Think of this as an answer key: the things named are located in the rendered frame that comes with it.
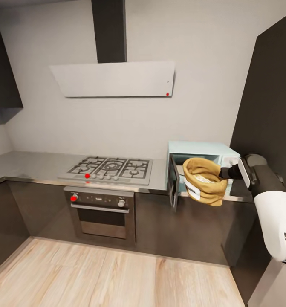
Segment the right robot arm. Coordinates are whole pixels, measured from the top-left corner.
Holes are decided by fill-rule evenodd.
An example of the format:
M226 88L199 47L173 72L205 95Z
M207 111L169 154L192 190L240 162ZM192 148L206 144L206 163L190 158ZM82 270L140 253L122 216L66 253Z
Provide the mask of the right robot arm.
M266 248L276 261L286 264L286 187L283 177L273 173L260 153L231 157L229 163L230 168L221 167L219 177L245 181L257 208Z

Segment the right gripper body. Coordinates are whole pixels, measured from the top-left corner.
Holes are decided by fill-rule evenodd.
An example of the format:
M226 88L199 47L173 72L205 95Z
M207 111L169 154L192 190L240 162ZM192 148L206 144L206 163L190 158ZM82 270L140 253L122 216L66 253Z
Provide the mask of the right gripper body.
M233 179L233 180L243 180L243 177L240 177L239 175L236 174L234 167L236 165L234 165L233 167L221 167L221 178L225 178L225 179Z

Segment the popcorn bag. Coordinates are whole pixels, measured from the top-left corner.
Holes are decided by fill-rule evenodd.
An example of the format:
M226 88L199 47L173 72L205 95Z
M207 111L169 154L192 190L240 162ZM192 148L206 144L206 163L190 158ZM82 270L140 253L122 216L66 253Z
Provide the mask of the popcorn bag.
M228 179L219 177L220 169L220 165L206 158L187 159L183 163L183 182L190 197L200 203L221 206ZM199 176L208 182L197 179Z

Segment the microwave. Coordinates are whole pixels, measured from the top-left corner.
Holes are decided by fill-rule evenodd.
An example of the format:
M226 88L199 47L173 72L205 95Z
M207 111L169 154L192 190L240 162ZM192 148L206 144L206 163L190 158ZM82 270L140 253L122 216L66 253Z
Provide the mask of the microwave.
M206 158L230 168L231 157L240 155L221 142L168 141L166 169L171 211L176 212L179 182L184 179L183 163L189 158ZM233 179L228 179L231 185Z

